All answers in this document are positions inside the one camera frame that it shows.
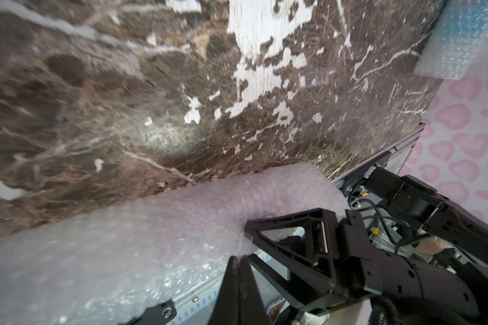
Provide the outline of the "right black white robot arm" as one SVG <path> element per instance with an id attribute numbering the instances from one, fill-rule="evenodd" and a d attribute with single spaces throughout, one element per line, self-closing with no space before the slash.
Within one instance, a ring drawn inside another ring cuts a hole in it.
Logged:
<path id="1" fill-rule="evenodd" d="M 364 300 L 391 324 L 488 324 L 488 225 L 412 176 L 376 168 L 362 181 L 386 216 L 436 236 L 477 263 L 444 267 L 375 247 L 361 211 L 326 209 L 249 221 L 252 242 L 284 265 L 289 280 L 258 256 L 252 265 L 296 309 L 315 315 Z"/>

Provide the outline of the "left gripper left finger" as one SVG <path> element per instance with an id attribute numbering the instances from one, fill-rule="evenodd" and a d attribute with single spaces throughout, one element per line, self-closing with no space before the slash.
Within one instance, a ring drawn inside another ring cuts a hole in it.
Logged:
<path id="1" fill-rule="evenodd" d="M 209 325 L 239 324 L 239 258 L 232 256 L 226 267 Z"/>

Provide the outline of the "bubble wrap sheet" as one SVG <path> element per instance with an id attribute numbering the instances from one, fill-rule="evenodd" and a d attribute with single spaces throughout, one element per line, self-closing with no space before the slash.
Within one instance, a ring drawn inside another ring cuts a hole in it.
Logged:
<path id="1" fill-rule="evenodd" d="M 413 73 L 459 80 L 488 69 L 488 1 L 447 1 Z"/>
<path id="2" fill-rule="evenodd" d="M 299 163 L 118 204 L 0 238 L 0 324 L 123 324 L 215 278 L 255 247 L 252 219 L 323 208 L 344 195 Z"/>

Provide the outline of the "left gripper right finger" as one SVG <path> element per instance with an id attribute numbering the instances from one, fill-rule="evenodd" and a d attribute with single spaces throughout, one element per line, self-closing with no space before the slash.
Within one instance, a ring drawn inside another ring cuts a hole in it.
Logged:
<path id="1" fill-rule="evenodd" d="M 247 257 L 239 260 L 239 324 L 270 324 Z"/>

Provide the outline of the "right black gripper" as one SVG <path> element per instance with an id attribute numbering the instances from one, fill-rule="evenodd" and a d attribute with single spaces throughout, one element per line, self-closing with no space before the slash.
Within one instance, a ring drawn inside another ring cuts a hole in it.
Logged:
<path id="1" fill-rule="evenodd" d="M 248 221 L 245 234 L 293 275 L 284 279 L 257 254 L 248 256 L 250 264 L 301 311 L 341 308 L 340 296 L 320 293 L 304 281 L 336 280 L 333 292 L 349 299 L 424 299 L 467 320 L 480 316 L 473 292 L 459 276 L 376 248 L 363 216 L 351 210 L 345 213 L 339 223 L 335 212 L 321 208 Z"/>

